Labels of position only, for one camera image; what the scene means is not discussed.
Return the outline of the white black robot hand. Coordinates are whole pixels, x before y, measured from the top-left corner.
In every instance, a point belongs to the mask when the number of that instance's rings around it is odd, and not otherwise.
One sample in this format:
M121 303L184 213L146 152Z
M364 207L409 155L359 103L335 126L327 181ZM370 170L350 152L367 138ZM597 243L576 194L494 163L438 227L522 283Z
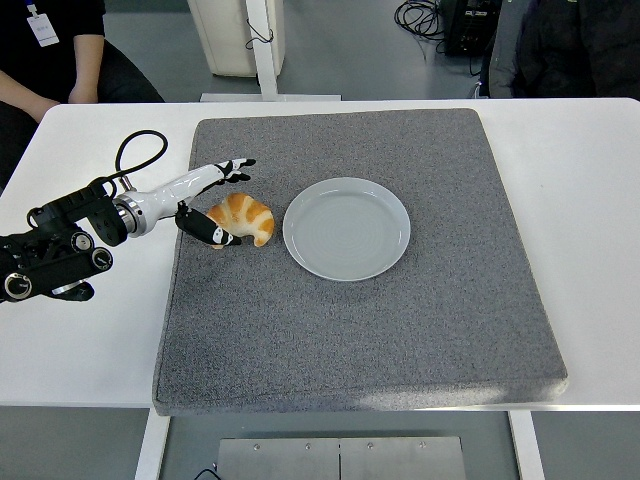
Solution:
M189 203L204 191L224 183L250 179L241 169L255 159L239 158L208 164L150 192L130 191L114 201L130 237L148 234L161 219L173 218L183 232L212 246L240 245L241 239L214 220L191 208Z

